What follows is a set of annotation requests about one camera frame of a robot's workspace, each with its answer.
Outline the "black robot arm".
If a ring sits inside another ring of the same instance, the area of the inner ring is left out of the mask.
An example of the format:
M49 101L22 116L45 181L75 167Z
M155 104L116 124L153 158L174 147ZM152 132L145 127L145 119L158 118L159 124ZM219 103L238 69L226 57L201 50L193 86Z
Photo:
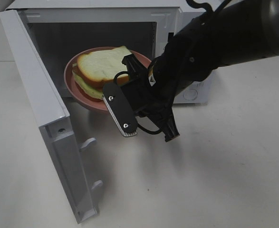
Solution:
M145 69L127 55L130 82L121 86L125 106L135 116L149 118L165 140L178 136L172 112L176 95L213 70L279 56L279 0L224 1L174 35L164 52Z

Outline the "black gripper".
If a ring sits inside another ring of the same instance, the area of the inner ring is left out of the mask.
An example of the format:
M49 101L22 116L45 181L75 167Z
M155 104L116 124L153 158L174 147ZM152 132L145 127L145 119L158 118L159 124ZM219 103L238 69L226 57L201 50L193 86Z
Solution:
M155 63L154 60L145 67L134 54L124 56L122 64L127 68L129 82L120 88L135 115L148 117L155 125L161 126L165 142L169 142L180 135L172 110L176 81L156 79Z

